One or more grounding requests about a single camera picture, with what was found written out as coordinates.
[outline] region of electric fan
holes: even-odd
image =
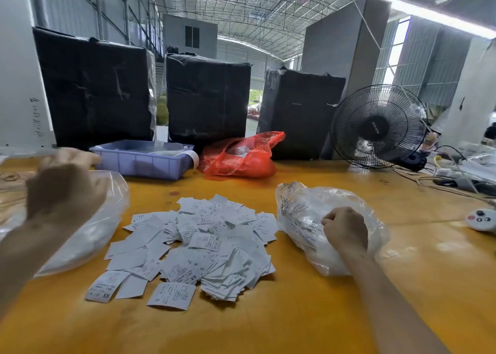
[[[427,113],[413,93],[395,85],[357,90],[337,107],[331,126],[336,152],[349,163],[367,169],[398,164],[413,171],[424,168]]]

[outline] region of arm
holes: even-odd
[[[108,180],[92,181],[95,155],[61,149],[27,182],[26,222],[0,241],[0,320],[26,282],[100,208]]]
[[[381,354],[450,354],[367,253],[363,217],[349,207],[323,220],[329,242],[340,253],[360,290]]]

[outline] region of clear plastic bag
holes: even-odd
[[[109,177],[112,183],[107,192],[107,200],[100,210],[69,238],[67,242],[38,271],[36,277],[64,272],[88,262],[112,238],[122,213],[129,206],[129,189],[118,172],[107,170],[90,171],[92,178]],[[26,217],[24,204],[18,207],[12,216],[0,227],[0,240],[21,225]]]
[[[375,255],[389,241],[389,232],[374,211],[350,191],[331,187],[307,188],[299,182],[276,189],[277,222],[323,276],[350,274],[339,253],[329,244],[320,223],[332,209],[349,206],[363,216],[369,230],[368,252]]]

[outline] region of plastic bag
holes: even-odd
[[[112,238],[122,213],[129,206],[129,189],[127,183],[118,172],[107,170],[90,171],[93,178],[109,177],[112,183],[107,192],[107,200],[100,210],[82,227],[76,231],[67,242],[50,258],[38,271],[36,277],[64,272],[88,262]],[[0,227],[0,240],[5,235],[21,225],[26,217],[22,204],[7,222]]]
[[[265,178],[276,173],[271,149],[284,132],[263,132],[247,138],[218,141],[203,148],[198,169],[204,174]]]
[[[363,216],[369,230],[369,248],[375,255],[389,241],[384,223],[350,191],[331,187],[307,188],[299,182],[282,183],[276,189],[277,222],[300,247],[307,260],[324,276],[350,274],[339,253],[327,241],[322,218],[332,209],[349,206]]]

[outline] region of black wrapped box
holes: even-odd
[[[169,139],[203,146],[245,137],[251,65],[167,54]]]
[[[57,145],[153,140],[155,60],[144,48],[33,29]]]
[[[318,159],[346,79],[286,68],[267,71],[257,133],[284,131],[273,160]]]

